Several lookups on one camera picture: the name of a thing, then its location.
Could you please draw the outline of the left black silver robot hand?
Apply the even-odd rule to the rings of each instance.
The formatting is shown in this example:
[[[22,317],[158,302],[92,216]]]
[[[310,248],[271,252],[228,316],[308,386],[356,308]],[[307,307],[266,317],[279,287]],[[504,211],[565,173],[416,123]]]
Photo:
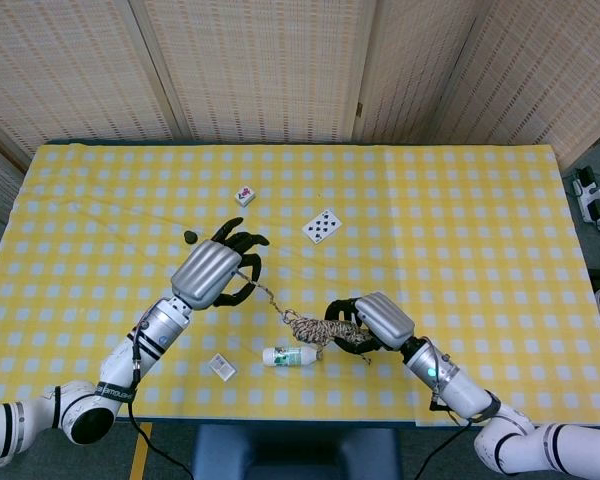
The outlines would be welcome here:
[[[243,222],[235,217],[224,223],[216,233],[196,246],[185,262],[171,277],[172,292],[192,310],[210,306],[237,306],[255,290],[259,280],[262,260],[248,250],[256,245],[268,246],[269,240],[247,231],[232,233]],[[251,277],[233,294],[224,293],[234,275],[249,267]]]

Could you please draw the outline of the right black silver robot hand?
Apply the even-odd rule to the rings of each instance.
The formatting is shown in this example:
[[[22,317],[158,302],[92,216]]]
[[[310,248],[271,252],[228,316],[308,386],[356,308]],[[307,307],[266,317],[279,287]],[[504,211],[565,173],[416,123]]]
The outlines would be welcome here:
[[[354,355],[380,348],[399,350],[415,330],[413,320],[381,292],[334,300],[324,317],[345,328],[335,334],[334,342]]]

